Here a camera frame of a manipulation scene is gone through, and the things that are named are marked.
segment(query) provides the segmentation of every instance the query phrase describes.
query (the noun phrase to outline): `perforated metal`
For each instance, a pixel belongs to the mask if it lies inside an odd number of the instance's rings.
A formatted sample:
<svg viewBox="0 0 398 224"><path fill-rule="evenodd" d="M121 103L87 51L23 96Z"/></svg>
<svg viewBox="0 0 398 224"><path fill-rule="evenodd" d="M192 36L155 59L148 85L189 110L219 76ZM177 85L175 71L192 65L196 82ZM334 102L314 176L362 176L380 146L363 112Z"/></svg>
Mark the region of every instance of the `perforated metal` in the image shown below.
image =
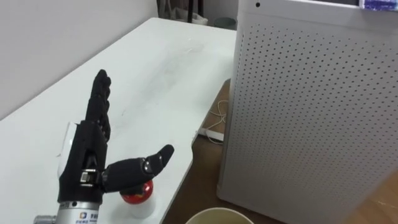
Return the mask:
<svg viewBox="0 0 398 224"><path fill-rule="evenodd" d="M218 195L338 223L398 165L398 38L247 14Z"/></svg>

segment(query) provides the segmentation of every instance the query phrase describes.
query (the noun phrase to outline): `white tabletop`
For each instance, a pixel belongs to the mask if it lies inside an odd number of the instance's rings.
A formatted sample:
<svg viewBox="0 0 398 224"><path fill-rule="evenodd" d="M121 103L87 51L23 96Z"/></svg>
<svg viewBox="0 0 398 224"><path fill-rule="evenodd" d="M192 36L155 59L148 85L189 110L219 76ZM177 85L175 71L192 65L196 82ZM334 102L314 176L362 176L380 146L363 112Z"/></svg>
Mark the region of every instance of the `white tabletop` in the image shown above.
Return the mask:
<svg viewBox="0 0 398 224"><path fill-rule="evenodd" d="M36 215L56 214L57 156L67 124L85 117L93 79L103 68L112 79L107 164L146 157L165 144L172 144L175 153L154 179L157 207L149 218L133 219L113 193L104 195L98 223L160 223L192 163L196 132L233 72L235 35L150 19L4 118L3 222L29 224Z"/></svg>

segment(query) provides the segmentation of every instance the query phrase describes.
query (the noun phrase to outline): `prosthetic hand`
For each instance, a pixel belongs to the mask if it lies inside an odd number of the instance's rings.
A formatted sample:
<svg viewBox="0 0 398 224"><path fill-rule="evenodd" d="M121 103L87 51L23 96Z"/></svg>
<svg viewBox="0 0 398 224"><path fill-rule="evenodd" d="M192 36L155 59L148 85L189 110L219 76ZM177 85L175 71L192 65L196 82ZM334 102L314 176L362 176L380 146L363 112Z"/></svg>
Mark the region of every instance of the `prosthetic hand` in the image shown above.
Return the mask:
<svg viewBox="0 0 398 224"><path fill-rule="evenodd" d="M133 194L158 175L174 148L164 146L147 158L126 159L105 168L111 135L108 110L111 79L99 71L93 83L86 119L70 124L58 167L60 204L56 217L37 216L35 224L95 224L104 193Z"/></svg>

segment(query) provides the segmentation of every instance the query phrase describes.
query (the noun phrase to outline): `white cup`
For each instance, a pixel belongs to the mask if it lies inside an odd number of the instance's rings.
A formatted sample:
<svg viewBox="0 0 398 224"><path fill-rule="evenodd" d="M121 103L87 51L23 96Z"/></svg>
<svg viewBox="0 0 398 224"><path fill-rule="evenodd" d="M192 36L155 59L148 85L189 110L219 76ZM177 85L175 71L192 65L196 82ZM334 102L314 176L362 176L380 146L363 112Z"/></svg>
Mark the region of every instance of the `white cup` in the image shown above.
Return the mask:
<svg viewBox="0 0 398 224"><path fill-rule="evenodd" d="M209 208L203 210L186 224L254 224L237 211L228 208Z"/></svg>

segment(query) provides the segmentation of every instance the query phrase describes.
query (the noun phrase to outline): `wooden surface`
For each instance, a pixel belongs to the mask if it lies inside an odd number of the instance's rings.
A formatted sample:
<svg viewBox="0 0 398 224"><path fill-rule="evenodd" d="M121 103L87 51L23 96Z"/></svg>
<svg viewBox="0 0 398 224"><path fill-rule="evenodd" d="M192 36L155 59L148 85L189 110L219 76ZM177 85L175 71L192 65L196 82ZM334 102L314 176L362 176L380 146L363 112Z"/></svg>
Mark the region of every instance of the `wooden surface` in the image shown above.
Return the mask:
<svg viewBox="0 0 398 224"><path fill-rule="evenodd" d="M229 82L220 90L211 111L217 113L217 102L227 100ZM220 104L222 113L228 104ZM209 114L203 127L218 122L219 117ZM225 125L212 128L224 132ZM207 138L198 137L193 144L193 164L189 170L163 224L183 224L194 214L211 207L227 207L237 210L254 223L281 223L264 215L222 201L216 196L216 185L221 163L222 146L213 144ZM398 224L398 172L387 179L372 195L358 207L344 224Z"/></svg>

